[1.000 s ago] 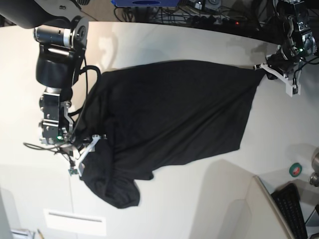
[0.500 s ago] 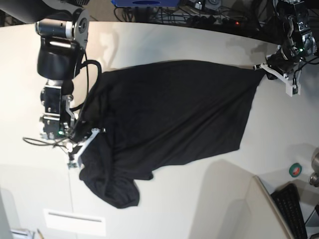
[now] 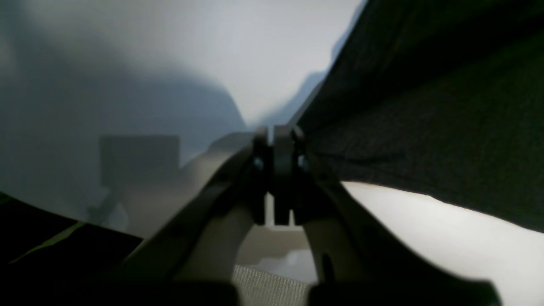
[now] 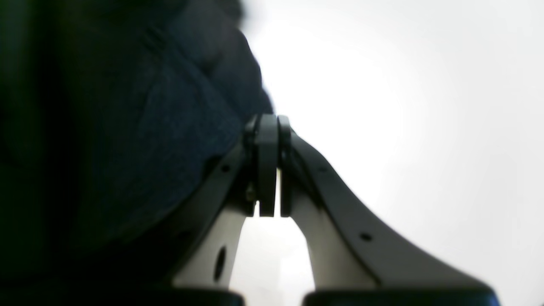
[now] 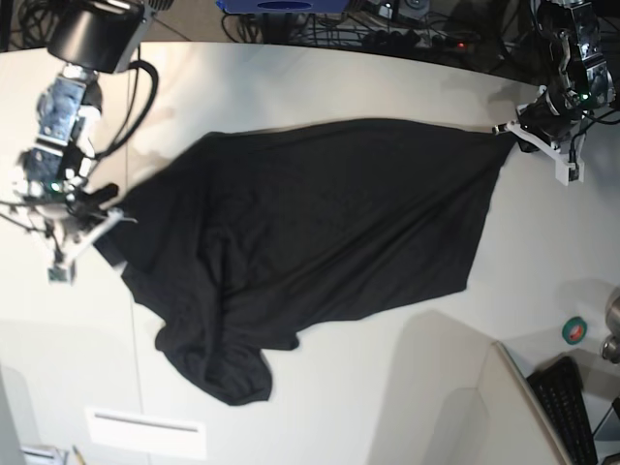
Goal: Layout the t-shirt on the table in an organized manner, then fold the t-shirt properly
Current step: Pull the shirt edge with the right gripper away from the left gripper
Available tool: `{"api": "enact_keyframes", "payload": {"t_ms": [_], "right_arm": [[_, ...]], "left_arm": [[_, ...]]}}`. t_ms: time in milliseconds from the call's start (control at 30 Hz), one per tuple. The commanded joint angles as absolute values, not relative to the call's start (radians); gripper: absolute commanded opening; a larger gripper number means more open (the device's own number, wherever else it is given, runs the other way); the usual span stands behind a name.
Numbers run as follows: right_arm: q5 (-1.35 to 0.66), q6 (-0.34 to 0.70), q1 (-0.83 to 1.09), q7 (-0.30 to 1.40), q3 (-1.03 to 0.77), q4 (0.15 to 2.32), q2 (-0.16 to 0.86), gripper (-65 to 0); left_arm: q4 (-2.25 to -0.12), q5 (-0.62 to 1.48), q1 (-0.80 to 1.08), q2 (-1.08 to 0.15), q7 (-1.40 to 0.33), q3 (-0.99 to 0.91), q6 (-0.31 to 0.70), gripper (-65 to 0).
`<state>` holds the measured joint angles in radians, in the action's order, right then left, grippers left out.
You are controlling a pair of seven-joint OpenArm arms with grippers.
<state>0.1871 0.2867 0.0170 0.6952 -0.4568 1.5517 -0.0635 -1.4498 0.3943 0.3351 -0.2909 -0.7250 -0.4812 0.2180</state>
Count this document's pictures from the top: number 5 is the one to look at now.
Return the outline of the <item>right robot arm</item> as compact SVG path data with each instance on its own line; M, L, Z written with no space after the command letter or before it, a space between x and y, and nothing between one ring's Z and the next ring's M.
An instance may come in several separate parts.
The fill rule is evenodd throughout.
M23 228L40 235L54 268L70 267L78 256L124 220L108 203L119 188L110 183L93 192L89 178L121 148L149 113L159 87L153 65L137 51L156 15L169 1L72 1L60 16L47 52L63 61L40 96L38 132L16 163L11 210L25 211ZM125 121L103 150L91 141L103 113L102 75L145 71L151 79L147 102L136 121Z

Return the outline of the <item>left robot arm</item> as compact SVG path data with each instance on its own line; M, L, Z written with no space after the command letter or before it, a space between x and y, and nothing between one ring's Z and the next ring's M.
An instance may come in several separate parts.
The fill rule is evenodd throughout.
M540 1L526 3L533 25L546 83L536 100L516 111L512 122L521 149L557 152L568 146L568 163L577 164L595 115L616 98L612 74L604 56L600 1Z

